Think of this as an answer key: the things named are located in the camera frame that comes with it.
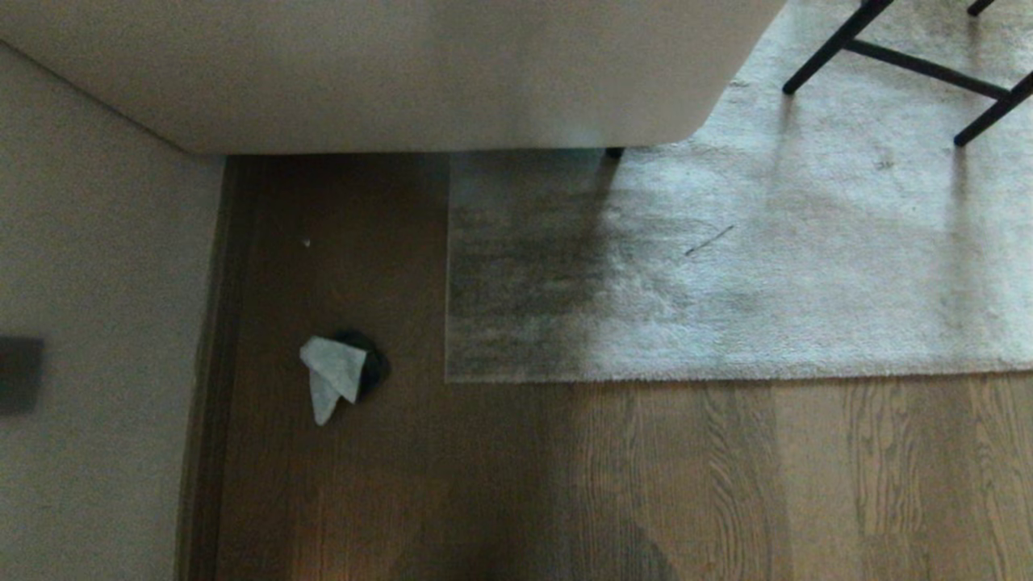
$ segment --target black metal chair leg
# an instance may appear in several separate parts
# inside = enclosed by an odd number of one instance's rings
[[[975,0],[975,2],[972,2],[972,5],[969,6],[969,13],[973,17],[978,17],[979,12],[983,11],[987,6],[990,6],[993,3],[994,0]]]
[[[997,101],[990,109],[988,109],[982,115],[980,115],[975,121],[969,124],[961,133],[954,136],[954,145],[958,147],[965,147],[969,142],[979,136],[990,128],[991,125],[997,123],[997,121],[1007,115],[1011,110],[1019,106],[1019,104],[1033,95],[1033,72],[1026,75],[1019,82],[1018,85],[1007,97]]]
[[[843,50],[843,47],[855,36],[860,34],[865,28],[872,24],[882,10],[885,10],[894,3],[894,0],[868,0],[849,18],[835,34],[832,35],[814,56],[812,56],[800,70],[786,82],[782,87],[782,92],[791,95],[800,89],[804,83],[817,72],[829,59]]]

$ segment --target floor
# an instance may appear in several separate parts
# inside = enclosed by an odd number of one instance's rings
[[[247,163],[220,579],[1033,579],[1033,374],[446,386],[447,157]],[[394,375],[317,428],[343,327]]]

